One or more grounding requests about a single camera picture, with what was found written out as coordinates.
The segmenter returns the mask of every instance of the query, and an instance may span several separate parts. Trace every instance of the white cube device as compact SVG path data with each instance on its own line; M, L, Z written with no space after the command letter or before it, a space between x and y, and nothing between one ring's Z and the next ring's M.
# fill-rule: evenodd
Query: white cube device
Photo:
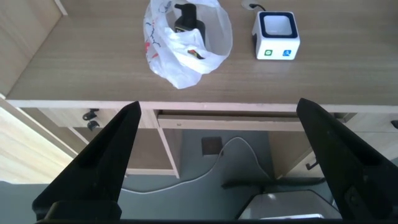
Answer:
M300 46L292 12L258 12L252 37L256 57L262 60L293 60Z

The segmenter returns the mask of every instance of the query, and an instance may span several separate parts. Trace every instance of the white plastic bag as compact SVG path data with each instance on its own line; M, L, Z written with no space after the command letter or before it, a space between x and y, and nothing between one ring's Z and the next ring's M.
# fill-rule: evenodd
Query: white plastic bag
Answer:
M205 45L198 29L174 32L174 22L181 16L174 5L186 3L196 5L197 19L206 26ZM196 85L203 74L218 68L233 44L231 22L217 0L150 0L144 38L150 69L178 89Z

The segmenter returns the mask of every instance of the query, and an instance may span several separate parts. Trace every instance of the white cable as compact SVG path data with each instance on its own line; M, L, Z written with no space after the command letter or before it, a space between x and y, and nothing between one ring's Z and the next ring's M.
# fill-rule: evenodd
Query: white cable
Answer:
M124 190L124 191L126 191L126 192L130 192L130 193L134 193L134 194L140 194L140 195L153 194L153 193L156 193L156 192L162 192L162 191L164 191L164 190L172 189L172 188L174 188L174 187L178 187L178 186L183 185L183 184L192 183L192 182L194 182L194 181L200 180L200 179L206 177L206 176L214 169L214 167L216 166L217 162L219 161L219 159L220 159L220 157L221 157L221 153L224 151L225 147L226 147L229 143L231 143L232 141L234 141L235 139L242 140L244 143L246 143L246 145L249 146L249 149L251 150L251 152L252 152L253 155L254 155L254 158L256 159L256 164L257 164L257 166L260 168L260 170L262 171L262 173L263 173L268 179L270 179L270 178L269 178L269 175L267 174L267 172L260 166L260 163L259 163L259 160L258 160L258 158L257 158L257 155L256 155L256 153L254 152L253 148L250 146L250 144L249 144L246 140L244 140L242 137L233 137L233 138L231 138L231 139L224 145L224 147L221 149L220 153L218 154L217 160L216 160L216 162L213 164L213 166L211 167L211 169L210 169L209 171L205 172L204 174L200 175L199 177L196 177L196 178L191 179L191 180L186 180L186 181L184 181L184 182L180 182L180 183L178 183L178 184L171 185L171 186L169 186L169 187L165 187L165 188L158 189L158 190L151 190L151 191L148 191L148 192L138 192L138 191L135 191L135 190L129 190L129 189L124 189L124 188L122 188L122 190Z

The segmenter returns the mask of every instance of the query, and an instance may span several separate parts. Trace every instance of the gray floor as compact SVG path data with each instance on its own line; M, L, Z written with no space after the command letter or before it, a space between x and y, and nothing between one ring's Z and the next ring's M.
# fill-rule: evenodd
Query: gray floor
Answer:
M183 133L181 179L171 176L129 176L123 186L127 189L148 191L167 187L204 174L212 167L216 156L201 154L201 138L221 136L223 144L235 136L246 139L255 150L261 166L272 175L272 161L266 132L260 131L196 131ZM149 195L122 192L119 204L122 218L143 219L232 219L256 187L223 190L221 185L232 179L264 180L254 157L245 143L235 140L224 150L214 170L206 177L189 184ZM0 223L33 223L33 199L46 185L10 185L0 182ZM273 187L268 191L307 189L307 187ZM312 187L323 198L331 201L327 184Z

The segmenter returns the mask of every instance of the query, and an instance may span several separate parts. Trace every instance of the green icon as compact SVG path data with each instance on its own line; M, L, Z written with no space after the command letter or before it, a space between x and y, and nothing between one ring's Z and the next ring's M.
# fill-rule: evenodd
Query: green icon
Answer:
M266 50L266 53L264 55L265 56L271 56L272 55L272 50Z

